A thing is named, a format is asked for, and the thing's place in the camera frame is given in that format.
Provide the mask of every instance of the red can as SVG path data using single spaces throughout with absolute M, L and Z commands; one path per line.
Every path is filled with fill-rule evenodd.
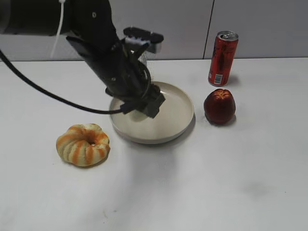
M 214 86 L 227 84 L 239 36 L 232 31 L 217 34 L 208 81 Z

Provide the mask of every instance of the red fruit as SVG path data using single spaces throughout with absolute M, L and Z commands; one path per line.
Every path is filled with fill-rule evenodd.
M 225 124 L 235 114 L 235 101 L 230 91 L 217 89 L 204 101 L 205 116 L 214 124 Z

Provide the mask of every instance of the table surface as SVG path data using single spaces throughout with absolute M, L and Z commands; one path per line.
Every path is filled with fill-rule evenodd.
M 42 87 L 107 109 L 104 84 L 84 62 L 14 63 Z M 145 146 L 121 139 L 110 119 L 33 90 L 0 63 L 1 231 L 307 231 L 308 58 L 235 60 L 236 120 L 210 125 L 216 88 L 209 60 L 149 62 L 154 80 L 191 97 L 195 123 L 178 139 Z M 55 142 L 73 124 L 110 136 L 108 160 L 62 162 Z

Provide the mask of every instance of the can lid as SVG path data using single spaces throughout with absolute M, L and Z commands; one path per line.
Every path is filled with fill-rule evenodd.
M 224 41 L 228 41 L 228 42 L 232 42 L 232 41 L 236 41 L 239 39 L 239 36 L 238 34 L 236 34 L 235 32 L 233 31 L 228 31 L 228 30 L 225 30 L 225 31 L 220 31 L 217 36 L 224 40 Z

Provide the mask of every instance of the ceramic plate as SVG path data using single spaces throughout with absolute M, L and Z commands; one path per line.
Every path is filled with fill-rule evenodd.
M 166 98 L 154 119 L 138 111 L 110 116 L 115 130 L 123 138 L 143 144 L 165 143 L 180 136 L 192 121 L 193 103 L 185 92 L 168 83 L 154 84 L 160 87 Z M 110 110 L 120 108 L 122 103 L 113 98 Z

